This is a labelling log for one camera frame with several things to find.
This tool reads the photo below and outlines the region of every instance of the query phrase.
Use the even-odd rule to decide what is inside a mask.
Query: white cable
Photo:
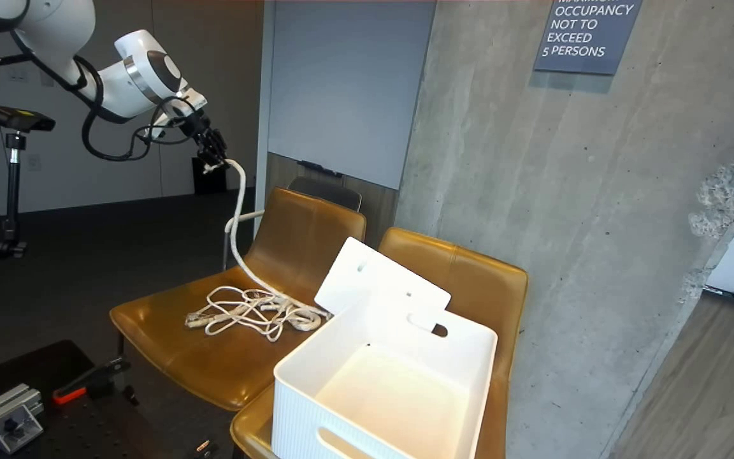
[[[238,192],[238,203],[234,215],[226,223],[226,235],[229,235],[229,247],[238,260],[238,265],[244,271],[244,275],[257,284],[257,288],[234,288],[234,285],[220,285],[208,291],[206,305],[187,316],[189,330],[203,330],[203,335],[217,337],[229,326],[250,326],[268,337],[268,341],[275,341],[283,337],[285,322],[297,330],[297,331],[311,331],[320,326],[329,314],[324,308],[308,305],[304,302],[296,302],[271,284],[266,284],[259,275],[254,275],[238,247],[238,228],[240,228],[240,215],[244,203],[244,169],[226,159],[226,163],[238,172],[240,175],[240,192]]]

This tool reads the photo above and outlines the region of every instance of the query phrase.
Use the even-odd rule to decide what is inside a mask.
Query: white box
[[[281,459],[475,457],[492,330],[444,311],[447,291],[356,240],[315,302],[336,316],[275,367]]]

